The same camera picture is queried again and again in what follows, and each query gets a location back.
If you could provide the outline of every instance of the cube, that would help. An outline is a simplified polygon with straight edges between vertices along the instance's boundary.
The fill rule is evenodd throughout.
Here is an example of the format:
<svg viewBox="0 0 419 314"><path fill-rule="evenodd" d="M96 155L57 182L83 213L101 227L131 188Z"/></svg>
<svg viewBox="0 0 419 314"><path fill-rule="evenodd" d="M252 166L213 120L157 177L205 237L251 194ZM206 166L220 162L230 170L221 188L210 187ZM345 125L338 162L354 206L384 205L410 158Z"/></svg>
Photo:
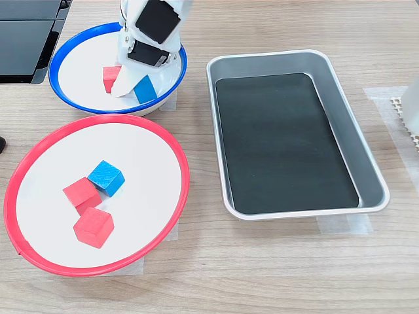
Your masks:
<svg viewBox="0 0 419 314"><path fill-rule="evenodd" d="M87 177L91 183L102 193L111 197L125 182L122 172L107 163L106 161L100 164Z"/></svg>
<svg viewBox="0 0 419 314"><path fill-rule="evenodd" d="M105 211L89 207L73 229L80 242L100 249L113 231L112 215Z"/></svg>
<svg viewBox="0 0 419 314"><path fill-rule="evenodd" d="M80 215L87 207L95 207L102 202L99 192L86 177L64 188L63 191Z"/></svg>
<svg viewBox="0 0 419 314"><path fill-rule="evenodd" d="M113 83L117 80L121 66L103 67L103 85L108 94L112 91Z"/></svg>
<svg viewBox="0 0 419 314"><path fill-rule="evenodd" d="M143 77L136 87L134 87L134 93L136 93L140 104L147 103L157 98L155 88L148 75Z"/></svg>

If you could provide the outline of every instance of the white container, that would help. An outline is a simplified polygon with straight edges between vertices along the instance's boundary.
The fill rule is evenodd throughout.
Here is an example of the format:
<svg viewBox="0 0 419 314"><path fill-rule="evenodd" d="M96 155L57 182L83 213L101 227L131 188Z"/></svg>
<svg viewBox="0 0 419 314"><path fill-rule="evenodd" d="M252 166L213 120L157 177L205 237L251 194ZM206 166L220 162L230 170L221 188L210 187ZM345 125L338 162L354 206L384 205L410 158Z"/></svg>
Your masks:
<svg viewBox="0 0 419 314"><path fill-rule="evenodd" d="M403 121L406 128L413 134L419 135L419 77L407 88L401 96L403 106Z"/></svg>

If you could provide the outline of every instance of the white plate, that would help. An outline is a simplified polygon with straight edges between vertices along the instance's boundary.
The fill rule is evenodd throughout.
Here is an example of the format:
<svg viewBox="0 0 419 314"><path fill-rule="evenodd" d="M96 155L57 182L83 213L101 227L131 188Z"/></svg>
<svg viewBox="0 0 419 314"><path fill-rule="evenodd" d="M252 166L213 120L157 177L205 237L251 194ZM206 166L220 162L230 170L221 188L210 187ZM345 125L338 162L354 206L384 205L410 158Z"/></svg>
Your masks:
<svg viewBox="0 0 419 314"><path fill-rule="evenodd" d="M187 57L183 47L171 64L150 73L157 99L139 104L132 91L122 97L107 94L103 85L103 67L117 60L118 23L87 29L67 41L51 61L49 77L52 89L66 103L90 113L132 113L144 115L159 108L182 81Z"/></svg>
<svg viewBox="0 0 419 314"><path fill-rule="evenodd" d="M62 190L102 160L126 182L112 198L101 195L97 208L112 214L115 229L96 249L77 240L79 214ZM52 133L22 160L7 190L5 220L16 249L35 265L61 275L98 275L158 245L177 222L188 189L186 157L165 129L136 116L91 116Z"/></svg>

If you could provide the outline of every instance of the black object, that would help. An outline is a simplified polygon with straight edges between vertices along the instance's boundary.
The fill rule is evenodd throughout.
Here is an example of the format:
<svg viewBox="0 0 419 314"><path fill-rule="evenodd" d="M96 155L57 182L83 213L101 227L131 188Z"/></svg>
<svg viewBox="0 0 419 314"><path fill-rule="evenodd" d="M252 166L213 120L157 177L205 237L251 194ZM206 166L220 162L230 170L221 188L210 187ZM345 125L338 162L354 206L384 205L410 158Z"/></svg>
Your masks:
<svg viewBox="0 0 419 314"><path fill-rule="evenodd" d="M136 26L152 40L163 43L181 21L165 1L149 0L139 15Z"/></svg>
<svg viewBox="0 0 419 314"><path fill-rule="evenodd" d="M5 146L6 146L6 140L5 140L5 139L3 139L3 138L0 136L0 154L1 154L1 152L3 151L3 149L5 149Z"/></svg>
<svg viewBox="0 0 419 314"><path fill-rule="evenodd" d="M160 67L169 58L169 52L135 41L134 48L128 54L128 57L153 67Z"/></svg>
<svg viewBox="0 0 419 314"><path fill-rule="evenodd" d="M0 84L44 81L71 0L0 0Z"/></svg>
<svg viewBox="0 0 419 314"><path fill-rule="evenodd" d="M309 76L225 78L215 87L237 211L252 215L358 206Z"/></svg>

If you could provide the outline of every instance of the red cube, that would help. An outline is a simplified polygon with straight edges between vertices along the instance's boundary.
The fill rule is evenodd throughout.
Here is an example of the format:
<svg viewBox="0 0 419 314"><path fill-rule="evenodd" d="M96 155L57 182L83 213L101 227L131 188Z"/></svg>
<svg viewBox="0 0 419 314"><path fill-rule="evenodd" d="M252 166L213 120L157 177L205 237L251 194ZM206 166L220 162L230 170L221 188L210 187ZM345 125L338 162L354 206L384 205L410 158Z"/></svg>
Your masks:
<svg viewBox="0 0 419 314"><path fill-rule="evenodd" d="M89 207L73 229L80 242L100 249L113 230L112 215Z"/></svg>
<svg viewBox="0 0 419 314"><path fill-rule="evenodd" d="M80 215L87 207L95 207L102 202L98 190L86 177L64 188L63 191Z"/></svg>
<svg viewBox="0 0 419 314"><path fill-rule="evenodd" d="M117 80L121 66L103 67L103 85L108 94L112 91L113 83Z"/></svg>

